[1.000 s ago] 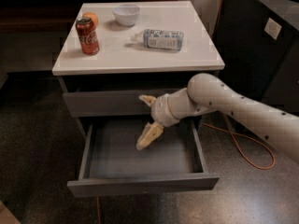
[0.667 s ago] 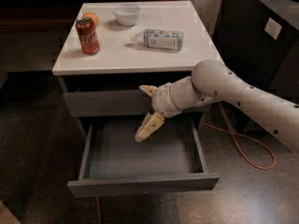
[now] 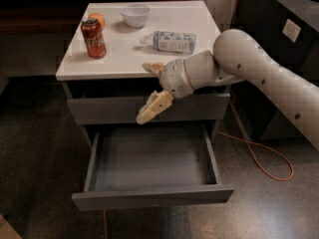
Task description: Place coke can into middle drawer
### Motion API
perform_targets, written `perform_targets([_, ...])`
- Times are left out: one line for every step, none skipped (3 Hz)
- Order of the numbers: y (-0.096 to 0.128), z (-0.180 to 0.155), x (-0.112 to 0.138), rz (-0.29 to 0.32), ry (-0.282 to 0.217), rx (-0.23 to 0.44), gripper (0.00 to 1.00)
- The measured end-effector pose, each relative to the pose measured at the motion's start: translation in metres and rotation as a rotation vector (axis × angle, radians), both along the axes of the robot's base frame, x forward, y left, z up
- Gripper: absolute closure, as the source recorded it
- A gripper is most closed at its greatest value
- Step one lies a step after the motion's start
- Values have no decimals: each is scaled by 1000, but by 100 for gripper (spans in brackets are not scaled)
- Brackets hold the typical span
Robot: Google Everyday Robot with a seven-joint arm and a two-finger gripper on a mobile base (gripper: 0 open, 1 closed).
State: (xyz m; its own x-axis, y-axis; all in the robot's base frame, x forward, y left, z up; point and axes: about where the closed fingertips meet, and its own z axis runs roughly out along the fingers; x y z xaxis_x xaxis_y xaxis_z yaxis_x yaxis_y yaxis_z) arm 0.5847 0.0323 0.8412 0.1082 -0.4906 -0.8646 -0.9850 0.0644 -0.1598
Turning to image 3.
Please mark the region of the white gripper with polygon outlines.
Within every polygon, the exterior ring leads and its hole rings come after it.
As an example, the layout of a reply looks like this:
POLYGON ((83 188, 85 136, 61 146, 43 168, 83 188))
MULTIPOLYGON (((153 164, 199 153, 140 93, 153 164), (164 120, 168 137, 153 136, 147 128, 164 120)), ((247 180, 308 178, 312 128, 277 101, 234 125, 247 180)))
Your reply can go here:
POLYGON ((145 71, 159 78, 159 83, 165 91, 153 91, 145 105, 137 115, 137 123, 145 124, 167 110, 174 100, 193 94, 185 72, 184 59, 177 59, 164 65, 163 63, 144 63, 145 71))

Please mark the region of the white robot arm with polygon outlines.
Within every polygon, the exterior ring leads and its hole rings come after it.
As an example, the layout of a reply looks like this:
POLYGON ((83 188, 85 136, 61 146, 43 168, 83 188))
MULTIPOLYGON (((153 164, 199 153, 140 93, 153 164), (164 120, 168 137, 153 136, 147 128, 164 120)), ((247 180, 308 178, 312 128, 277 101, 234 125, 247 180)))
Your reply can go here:
POLYGON ((145 63, 159 79, 161 92, 153 92, 137 115, 144 124, 167 110, 175 99, 204 87, 247 81, 261 91, 297 129, 319 148, 319 88, 280 66, 247 33, 230 29, 221 33, 211 51, 167 64, 145 63))

